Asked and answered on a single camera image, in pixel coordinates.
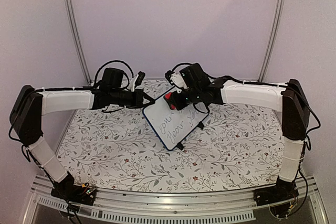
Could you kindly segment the red whiteboard eraser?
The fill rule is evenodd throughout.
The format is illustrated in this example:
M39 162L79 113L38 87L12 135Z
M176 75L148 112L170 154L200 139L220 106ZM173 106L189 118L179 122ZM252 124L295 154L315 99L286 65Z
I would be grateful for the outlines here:
M171 110L175 110L176 106L175 106L175 102L173 99L173 93L172 92L168 92L163 96L164 100L167 102L169 108Z

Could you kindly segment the blue-framed whiteboard with writing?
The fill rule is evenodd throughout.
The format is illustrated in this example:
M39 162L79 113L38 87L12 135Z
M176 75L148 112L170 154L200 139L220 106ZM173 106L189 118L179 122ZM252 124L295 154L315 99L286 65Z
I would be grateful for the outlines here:
M153 105L142 110L149 126L169 151L177 148L178 143L182 143L198 128L199 122L205 124L205 119L209 116L209 110L202 103L196 106L188 105L180 111L171 110L163 96L174 91L175 88L170 88L157 97Z

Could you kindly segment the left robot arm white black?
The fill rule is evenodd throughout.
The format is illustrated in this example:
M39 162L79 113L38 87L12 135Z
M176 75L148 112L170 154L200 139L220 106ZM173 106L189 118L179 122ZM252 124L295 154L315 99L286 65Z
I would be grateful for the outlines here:
M24 85L10 112L9 138L18 141L26 155L37 163L54 184L54 188L67 200L78 195L75 179L64 167L48 140L45 129L51 128L53 114L69 114L78 110L101 110L111 105L120 108L141 109L154 103L139 88L145 73L140 71L122 86L124 71L106 68L102 79L83 87L34 88Z

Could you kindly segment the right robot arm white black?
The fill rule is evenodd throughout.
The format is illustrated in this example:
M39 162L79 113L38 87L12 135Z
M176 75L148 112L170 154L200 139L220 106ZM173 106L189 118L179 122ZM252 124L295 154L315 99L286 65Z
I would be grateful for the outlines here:
M264 83L228 75L213 78L199 63L182 66L180 71L171 69L165 73L166 80L177 89L164 95L171 110L181 111L198 103L243 104L268 108L281 116L285 148L271 196L276 201L284 200L291 194L305 150L311 148L308 125L312 112L300 82L291 79L286 83Z

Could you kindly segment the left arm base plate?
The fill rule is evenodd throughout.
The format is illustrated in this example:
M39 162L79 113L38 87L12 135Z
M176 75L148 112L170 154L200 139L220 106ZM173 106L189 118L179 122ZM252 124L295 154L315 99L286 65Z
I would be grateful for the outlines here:
M72 182L56 183L51 191L51 195L64 201L75 202L78 204L92 206L97 194L97 186L75 185Z

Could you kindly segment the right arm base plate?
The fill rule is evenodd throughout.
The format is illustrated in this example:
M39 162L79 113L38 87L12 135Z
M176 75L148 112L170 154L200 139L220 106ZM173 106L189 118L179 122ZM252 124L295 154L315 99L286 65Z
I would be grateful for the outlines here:
M286 182L278 179L274 186L255 189L253 199L257 206L277 203L298 197L299 193L295 182Z

